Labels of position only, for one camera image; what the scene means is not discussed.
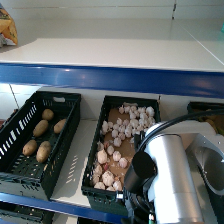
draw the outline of potato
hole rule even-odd
[[[205,122],[208,122],[213,127],[215,132],[218,133],[218,130],[217,130],[216,126],[215,126],[215,123],[212,120],[207,119]]]
[[[62,130],[62,128],[64,127],[66,122],[66,119],[63,119],[61,121],[59,121],[55,126],[54,126],[54,133],[55,134],[59,134]]]
[[[54,112],[50,109],[45,109],[42,113],[43,120],[50,121],[53,119],[53,117],[54,117]]]
[[[40,147],[37,151],[36,159],[39,163],[43,163],[47,160],[48,156],[51,152],[51,144],[48,141],[44,141],[41,143]]]
[[[40,137],[45,131],[48,129],[48,121],[46,120],[41,120],[35,129],[33,130],[33,135],[35,137]]]
[[[30,140],[23,147],[23,155],[30,156],[36,151],[36,149],[37,149],[37,142],[35,140]]]

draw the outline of white countertop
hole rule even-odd
[[[203,21],[16,20],[19,44],[0,49],[0,62],[223,72],[223,21]],[[205,43],[211,29],[216,32]]]

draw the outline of white wall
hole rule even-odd
[[[11,85],[14,96],[19,107],[25,103],[30,96],[38,91],[55,91],[55,92],[68,92],[80,93],[81,100],[81,118],[93,119],[99,118],[101,106],[105,95],[111,96],[126,96],[126,97],[139,97],[146,99],[159,100],[160,114],[162,120],[170,120],[177,116],[187,114],[187,105],[191,101],[198,102],[214,102],[224,103],[224,99],[204,98],[204,97],[190,97],[190,96],[173,96],[173,95],[159,95],[151,93],[135,93],[135,92],[118,92],[118,91],[104,91],[104,90],[87,90],[87,89],[70,89],[70,88],[55,88],[55,87],[42,87],[40,86],[23,86]],[[0,119],[7,119],[9,115],[17,108],[16,102],[10,92],[9,85],[0,84],[0,97],[3,100],[4,107],[0,109]]]
[[[1,0],[15,19],[224,18],[224,0]]]

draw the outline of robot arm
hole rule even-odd
[[[197,121],[178,123],[149,141],[145,152],[152,158],[158,172],[148,189],[148,200],[154,202],[157,223],[203,223],[185,149],[187,148],[186,152],[201,168],[208,186],[215,193],[222,195],[224,150],[221,147],[223,146],[223,136],[216,135],[208,123]],[[129,171],[125,176],[125,187],[128,191],[135,192],[136,189],[132,188],[128,180],[130,180]],[[142,177],[140,180],[137,178],[134,180],[138,182],[139,187],[144,183]]]

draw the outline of shelf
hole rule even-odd
[[[223,37],[223,21],[208,21],[213,27],[220,24],[216,36]],[[39,19],[15,22],[19,45],[0,49],[2,63],[224,71],[224,62],[214,57],[216,52],[211,54],[201,46],[178,20]]]
[[[17,20],[0,82],[222,98],[223,21],[192,21]]]

